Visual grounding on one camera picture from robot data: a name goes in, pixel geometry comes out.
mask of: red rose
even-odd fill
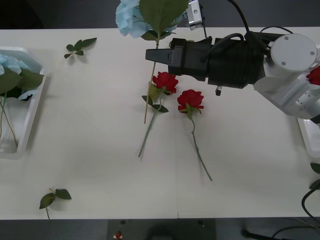
[[[309,79],[311,84],[320,85],[320,66],[313,69],[306,77]]]
[[[175,75],[171,75],[167,72],[158,72],[158,77],[153,76],[152,81],[155,83],[158,89],[166,87],[167,91],[170,91],[174,94],[177,92],[175,86],[179,81],[176,79]]]
[[[183,109],[187,108],[187,103],[190,105],[192,108],[196,109],[203,109],[204,106],[201,106],[200,104],[202,103],[202,100],[204,99],[204,96],[201,95],[200,91],[195,91],[195,90],[188,90],[188,91],[183,91],[182,95],[178,97],[178,103],[180,104],[178,106],[178,110],[181,111]]]

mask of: cable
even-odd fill
[[[316,221],[317,223],[320,223],[320,221],[318,219],[316,219],[314,216],[311,215],[310,212],[308,212],[308,210],[306,209],[306,200],[307,198],[313,194],[315,191],[317,191],[320,187],[320,182],[315,185],[306,195],[303,196],[302,201],[301,201],[301,206],[303,208],[303,210],[305,211],[306,214],[308,214],[308,216],[310,218],[312,218],[314,221]]]
[[[291,229],[313,229],[312,226],[288,226],[281,228],[280,230],[276,231],[273,235],[272,238],[275,238],[279,233],[282,233],[286,230],[291,230]]]
[[[238,13],[240,14],[240,17],[241,17],[241,19],[242,19],[242,21],[243,21],[245,30],[246,30],[247,32],[249,32],[250,30],[249,30],[249,26],[248,26],[247,20],[246,20],[246,18],[245,18],[244,13],[241,11],[240,7],[238,6],[238,4],[236,4],[236,2],[235,2],[234,0],[227,0],[227,1],[228,1],[229,3],[231,3],[231,4],[236,8],[236,10],[237,10]]]
[[[282,26],[266,26],[265,28],[263,28],[263,29],[260,31],[260,33],[262,33],[264,30],[271,29],[271,28],[282,29],[282,30],[287,31],[288,33],[293,34],[292,31],[290,31],[289,29],[286,29],[285,27],[282,27]]]
[[[225,36],[224,38],[222,38],[220,41],[218,41],[215,45],[213,45],[209,51],[207,52],[207,54],[205,56],[203,56],[201,58],[201,62],[205,62],[207,57],[210,56],[210,54],[213,52],[213,50],[215,50],[217,47],[219,47],[221,44],[225,43],[226,41],[229,41],[232,38],[238,37],[240,38],[242,41],[244,40],[244,36],[242,36],[240,33],[232,33],[228,36]]]

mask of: white container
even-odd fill
[[[27,64],[32,72],[44,75],[43,66],[39,61],[35,60],[34,56],[30,55],[28,50],[22,47],[0,46],[0,54],[15,57]],[[5,115],[3,115],[0,159],[19,159],[25,153],[45,80],[46,76],[43,77],[42,84],[38,87],[37,93],[29,101],[21,101],[15,98],[8,98],[6,100],[5,112],[15,133],[18,146],[16,146]]]
[[[320,158],[320,128],[311,120],[298,119],[307,153]]]

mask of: rose stem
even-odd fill
[[[155,119],[156,119],[156,115],[157,115],[157,113],[159,112],[159,110],[160,110],[161,107],[162,107],[161,100],[162,100],[163,94],[164,94],[164,90],[162,90],[162,91],[161,91],[161,94],[160,94],[160,106],[159,106],[159,108],[158,108],[157,110],[155,110],[155,111],[153,112],[153,116],[152,116],[151,122],[150,122],[149,127],[148,127],[148,130],[146,131],[146,134],[145,134],[145,136],[144,136],[144,140],[143,140],[143,143],[142,143],[142,147],[141,147],[141,150],[140,150],[139,156],[138,156],[139,158],[141,157],[142,151],[143,151],[144,148],[145,148],[145,145],[146,145],[146,142],[147,142],[147,138],[148,138],[148,135],[149,135],[150,130],[151,130],[151,128],[152,128],[152,125],[154,124],[154,121],[155,121]]]
[[[210,181],[212,182],[212,178],[211,178],[211,176],[210,176],[210,174],[209,174],[209,172],[208,172],[208,170],[207,170],[207,168],[206,168],[206,166],[205,166],[205,164],[204,164],[204,161],[202,161],[202,158],[201,158],[201,155],[200,155],[200,151],[199,151],[199,148],[198,148],[198,145],[197,145],[197,142],[196,142],[196,137],[195,137],[196,125],[195,125],[195,122],[194,122],[193,118],[191,118],[191,122],[192,122],[192,124],[193,124],[193,130],[192,130],[191,133],[192,133],[192,136],[193,136],[193,141],[194,141],[196,153],[197,153],[197,155],[198,155],[198,158],[200,159],[200,162],[202,163],[202,166],[203,166],[206,174],[208,175]]]
[[[16,135],[15,135],[15,132],[14,132],[14,130],[12,129],[10,123],[9,123],[9,120],[8,120],[8,117],[7,117],[7,114],[6,114],[6,111],[5,111],[6,98],[7,98],[7,93],[6,93],[5,96],[4,96],[3,105],[2,105],[2,103],[1,103],[1,101],[0,101],[0,106],[1,106],[1,108],[2,108],[1,117],[0,117],[0,138],[1,138],[1,135],[2,135],[2,116],[3,116],[3,114],[4,114],[5,119],[6,119],[6,122],[8,123],[8,126],[9,126],[9,128],[10,128],[10,130],[11,130],[11,132],[12,132],[15,145],[16,145],[16,147],[18,147],[18,142],[17,142],[17,138],[16,138]]]
[[[159,47],[159,34],[158,34],[158,38],[156,39],[156,47],[155,49],[158,49]],[[147,110],[148,110],[148,102],[149,102],[149,90],[150,90],[150,85],[152,82],[152,79],[154,77],[155,74],[155,68],[156,68],[156,62],[153,63],[153,69],[152,69],[152,74],[151,74],[151,79],[149,81],[149,85],[148,85],[148,92],[146,93],[146,102],[145,102],[145,112],[144,112],[144,124],[146,124],[146,119],[147,119]]]

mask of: dark floor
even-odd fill
[[[47,29],[116,28],[120,0],[27,0]],[[208,27],[242,27],[226,0],[200,0]],[[238,0],[250,27],[320,26],[320,0]]]
[[[26,0],[37,13],[28,10],[24,0],[2,0],[0,29],[45,28],[85,29],[116,28],[115,10],[119,0]],[[319,27],[320,0],[238,0],[250,27],[278,25],[284,27]],[[242,27],[243,23],[226,0],[201,0],[208,27]],[[122,226],[124,240],[137,240],[138,229],[153,221],[131,220]],[[303,226],[294,219],[226,218],[216,219],[211,240],[243,240],[242,228],[271,236],[278,229]],[[118,220],[17,220],[0,221],[0,240],[109,240],[119,230]],[[293,240],[319,240],[313,229],[291,229],[277,235]]]

